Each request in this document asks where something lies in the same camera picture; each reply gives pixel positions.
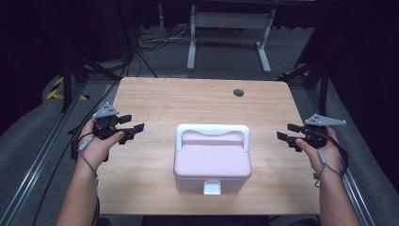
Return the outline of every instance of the pink box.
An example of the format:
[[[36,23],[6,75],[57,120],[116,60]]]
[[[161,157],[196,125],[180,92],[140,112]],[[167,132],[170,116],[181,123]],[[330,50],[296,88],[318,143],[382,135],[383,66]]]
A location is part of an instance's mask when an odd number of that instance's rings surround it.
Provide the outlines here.
[[[251,172],[245,125],[181,124],[176,128],[174,175],[179,191],[238,192]]]

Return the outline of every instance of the white handle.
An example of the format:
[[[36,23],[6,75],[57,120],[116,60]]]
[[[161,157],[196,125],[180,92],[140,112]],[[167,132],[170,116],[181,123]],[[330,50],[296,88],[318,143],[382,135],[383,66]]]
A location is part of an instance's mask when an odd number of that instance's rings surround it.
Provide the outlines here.
[[[249,128],[246,125],[231,124],[180,124],[176,128],[176,151],[182,150],[183,132],[197,131],[204,135],[224,135],[229,132],[242,132],[244,134],[244,152],[249,151]]]

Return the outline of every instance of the metal frame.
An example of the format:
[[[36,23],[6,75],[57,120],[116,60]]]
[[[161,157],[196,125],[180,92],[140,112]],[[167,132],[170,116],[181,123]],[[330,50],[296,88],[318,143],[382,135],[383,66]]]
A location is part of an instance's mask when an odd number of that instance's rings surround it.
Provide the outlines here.
[[[305,91],[308,95],[313,109],[320,110],[320,108],[318,107],[319,98],[317,97],[316,93],[312,89],[305,89]],[[345,175],[343,176],[343,185],[345,187],[346,193],[349,196],[349,199],[352,202],[360,224],[362,226],[375,226],[370,211],[360,194],[358,185],[355,181],[355,178],[352,176],[350,168],[347,169]]]
[[[38,156],[33,162],[32,166],[26,173],[23,182],[18,188],[17,192],[14,195],[14,198],[8,205],[7,210],[3,214],[0,219],[0,225],[12,225],[18,214],[20,213],[26,199],[28,198],[30,192],[32,191],[35,183],[38,181],[39,176],[50,157],[50,154],[53,153],[53,148],[56,143],[56,140],[60,136],[60,131],[63,128],[67,118],[72,112],[72,107],[79,101],[80,96],[85,89],[86,84],[80,83],[76,85],[76,89],[73,92],[72,102],[70,107],[66,109],[66,112],[59,115],[56,120],[55,125],[53,126],[52,131],[50,132],[49,137],[44,142]]]
[[[263,37],[256,42],[259,58],[262,62],[263,71],[271,73],[270,64],[267,60],[264,47],[274,20],[276,10],[271,9],[269,14],[246,14],[246,13],[220,13],[220,12],[198,12],[197,7],[191,7],[190,18],[190,47],[188,49],[187,70],[193,71],[196,59],[196,28],[197,27],[226,27],[244,29],[262,29]]]

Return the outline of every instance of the human hand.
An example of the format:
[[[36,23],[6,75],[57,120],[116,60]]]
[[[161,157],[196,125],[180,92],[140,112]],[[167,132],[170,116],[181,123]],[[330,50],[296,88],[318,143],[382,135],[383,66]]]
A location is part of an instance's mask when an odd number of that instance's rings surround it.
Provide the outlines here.
[[[327,135],[329,137],[332,137],[338,142],[337,139],[337,134],[335,131],[327,126]],[[311,161],[311,167],[314,169],[314,171],[319,175],[320,177],[323,176],[324,173],[321,174],[323,170],[334,170],[335,172],[339,172],[341,168],[341,154],[338,151],[338,148],[331,143],[330,141],[327,142],[326,146],[321,148],[321,152],[326,158],[327,165],[329,168],[325,168],[324,163],[321,161],[319,154],[317,153],[317,150],[313,148],[310,144],[308,144],[305,140],[301,138],[297,138],[295,140],[296,145],[302,149],[309,157]]]
[[[88,144],[85,150],[81,151],[81,154],[86,158],[93,169],[97,171],[97,168],[103,163],[106,156],[109,154],[109,149],[123,138],[124,133],[118,132],[105,140],[101,140],[92,135],[93,127],[94,119],[91,119],[82,128],[82,132],[79,136],[79,146],[88,138],[92,137],[92,141]],[[82,159],[82,156],[79,154],[77,164],[84,162],[82,160],[84,159]]]

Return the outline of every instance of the black wire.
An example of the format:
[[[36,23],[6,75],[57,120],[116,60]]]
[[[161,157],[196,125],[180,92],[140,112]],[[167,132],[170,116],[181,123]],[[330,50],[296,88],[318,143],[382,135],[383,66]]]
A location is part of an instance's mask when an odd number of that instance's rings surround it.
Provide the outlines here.
[[[68,150],[68,147],[69,147],[70,145],[75,145],[75,144],[76,144],[76,141],[78,140],[76,137],[78,137],[78,136],[80,135],[83,126],[86,124],[86,122],[88,121],[89,117],[91,117],[91,115],[92,115],[94,109],[95,109],[95,108],[100,104],[100,102],[109,94],[109,92],[110,92],[111,89],[115,86],[115,84],[116,84],[117,82],[118,82],[118,80],[115,80],[115,81],[114,81],[114,83],[113,83],[112,86],[108,89],[108,91],[102,96],[102,98],[96,103],[96,105],[94,105],[94,107],[92,107],[92,108],[90,109],[90,111],[89,111],[89,112],[87,113],[87,115],[84,117],[84,119],[83,119],[82,122],[79,124],[79,126],[76,127],[76,128],[79,128],[79,129],[78,129],[78,130],[75,132],[75,134],[70,138],[70,140],[68,141],[68,143],[67,143],[67,145],[65,146],[64,150],[62,151],[62,154],[61,154],[61,156],[58,158],[58,161],[57,161],[57,163],[56,163],[56,167],[54,168],[54,170],[53,170],[53,172],[52,172],[52,174],[51,174],[51,176],[50,176],[50,179],[49,179],[49,181],[47,182],[47,186],[44,188],[44,192],[43,192],[43,194],[41,195],[40,202],[39,202],[39,206],[38,206],[38,209],[36,210],[36,214],[35,214],[35,217],[34,217],[34,219],[33,219],[32,226],[35,226],[35,225],[36,225],[36,221],[38,220],[39,213],[40,213],[40,209],[41,209],[41,206],[43,205],[43,202],[44,202],[44,198],[45,198],[45,196],[46,196],[46,194],[47,194],[47,191],[48,191],[48,189],[49,189],[49,187],[50,187],[51,182],[53,181],[54,176],[56,175],[56,171],[58,170],[59,164],[60,164],[61,160],[63,159],[63,157],[64,157],[64,155],[65,155],[65,152]]]
[[[280,218],[281,216],[274,216],[271,219],[269,219],[269,223],[273,222],[275,219]]]
[[[337,147],[338,152],[340,152],[341,157],[343,158],[343,169],[341,170],[341,175],[343,176],[346,173],[346,171],[348,169],[348,166],[349,166],[348,153],[346,152],[346,150],[343,147],[341,147],[341,145],[334,138],[332,138],[330,136],[327,136],[327,135],[324,135],[324,134],[321,134],[321,133],[318,133],[318,132],[315,132],[315,131],[312,131],[312,130],[307,130],[306,132],[310,133],[310,134],[314,134],[314,135],[320,136],[320,137],[324,137],[328,141],[330,141],[332,144],[334,144],[335,147]]]
[[[136,73],[135,77],[138,77],[143,69],[141,68],[141,60],[135,55],[135,58],[138,60],[138,73]]]
[[[125,62],[121,63],[120,65],[114,66],[114,67],[110,67],[110,68],[106,68],[108,71],[110,72],[114,72],[116,70],[122,69],[123,67],[126,66],[126,64],[130,63],[129,60],[126,60]],[[93,69],[86,69],[86,71],[90,72],[90,73],[96,73],[96,70]]]
[[[146,36],[145,37],[145,39],[143,39],[142,41],[152,41],[152,40],[162,40],[162,39],[170,39],[170,37],[172,37],[172,36],[176,36],[176,35],[179,35],[179,34],[181,34],[183,31],[185,31],[185,30],[188,30],[188,27],[187,28],[185,28],[185,29],[183,29],[183,30],[176,30],[176,31],[173,31],[173,30],[169,30],[168,32],[167,31],[155,31],[155,32],[149,32],[149,33],[142,33],[142,34],[140,34],[139,36],[138,36],[138,39],[140,40],[141,38],[141,36]],[[161,33],[159,36],[157,36],[157,37],[155,37],[153,34],[154,33]]]
[[[97,203],[96,203],[96,211],[94,212],[94,218],[93,222],[91,225],[97,225],[97,219],[100,217],[100,199],[99,196],[97,195]]]
[[[219,28],[218,30],[220,32],[223,32],[223,33],[226,33],[228,35],[235,36],[235,37],[242,35],[244,33],[244,31],[245,31],[245,29],[230,29],[230,28]]]
[[[79,142],[80,142],[80,140],[82,140],[82,138],[83,138],[83,137],[85,137],[85,136],[88,136],[88,135],[90,135],[90,134],[93,134],[93,132],[90,132],[90,133],[87,133],[87,134],[85,134],[85,135],[81,136],[81,137],[78,139],[78,141],[77,141],[77,142],[79,143]]]
[[[161,35],[159,35],[158,37],[154,37],[154,35],[152,33],[145,33],[143,35],[148,36],[151,34],[151,38],[148,39],[146,37],[146,39],[142,40],[142,42],[146,42],[146,43],[141,43],[140,48],[146,52],[149,51],[153,51],[153,50],[160,50],[162,48],[164,48],[165,46],[172,44],[172,43],[176,43],[178,41],[181,41],[184,39],[184,37],[187,35],[187,33],[190,30],[187,28],[183,29],[183,30],[179,30],[176,31],[176,33],[172,33],[172,31],[168,32],[168,35],[163,36],[166,32],[164,31]],[[145,47],[143,45],[148,45],[148,44],[152,44],[152,47]]]
[[[135,52],[137,53],[137,55],[144,61],[145,64],[147,64],[147,67],[150,69],[150,71],[152,72],[153,76],[158,77],[158,75],[156,75],[156,73],[152,70],[152,68],[150,67],[150,65],[147,63],[147,61],[143,58],[143,56],[141,56],[141,54],[135,50]]]
[[[320,181],[320,177],[322,176],[322,173],[323,173],[323,171],[324,171],[324,169],[326,168],[326,166],[328,166],[326,163],[323,165],[323,167],[322,167],[322,170],[320,171],[320,174],[319,175],[317,175],[317,181],[316,181],[316,183],[314,183],[314,186],[315,187],[320,187],[320,186],[318,186],[317,184],[319,184],[319,181]]]
[[[80,44],[82,45],[82,48],[85,50],[85,52],[86,52],[86,54],[88,55],[88,57],[89,57],[91,60],[93,60],[93,57],[91,57],[90,53],[88,52],[88,49],[86,48],[85,44],[83,43],[82,39],[80,38],[79,33],[77,32],[77,30],[76,30],[76,28],[75,28],[75,26],[74,26],[74,24],[73,24],[73,22],[72,22],[72,20],[71,20],[71,17],[68,15],[68,12],[67,12],[67,10],[66,10],[65,7],[64,7],[64,4],[62,3],[61,0],[58,0],[58,3],[59,3],[59,5],[61,6],[62,11],[64,12],[64,15],[67,17],[68,22],[70,23],[70,25],[71,25],[71,27],[72,27],[72,30],[73,30],[73,32],[75,33],[77,39],[79,39],[79,42],[80,42]]]
[[[47,191],[48,191],[48,189],[50,187],[51,182],[53,181],[53,177],[56,175],[56,170],[58,169],[59,164],[61,163],[61,160],[62,160],[65,152],[68,150],[68,147],[70,146],[71,141],[72,141],[72,137],[70,138],[70,141],[68,142],[68,144],[65,146],[64,150],[62,151],[61,157],[58,158],[58,161],[56,162],[56,167],[55,167],[55,169],[53,170],[53,173],[50,176],[50,179],[49,179],[49,182],[47,183],[47,186],[44,188],[44,192],[43,192],[43,194],[41,195],[41,198],[40,198],[39,207],[36,210],[35,217],[33,218],[32,226],[36,225],[36,221],[38,220],[39,212],[40,212],[41,206],[42,206],[42,204],[44,202],[44,198],[45,198],[45,196],[47,194]]]
[[[130,62],[127,64],[126,77],[129,77],[129,67],[130,67]]]

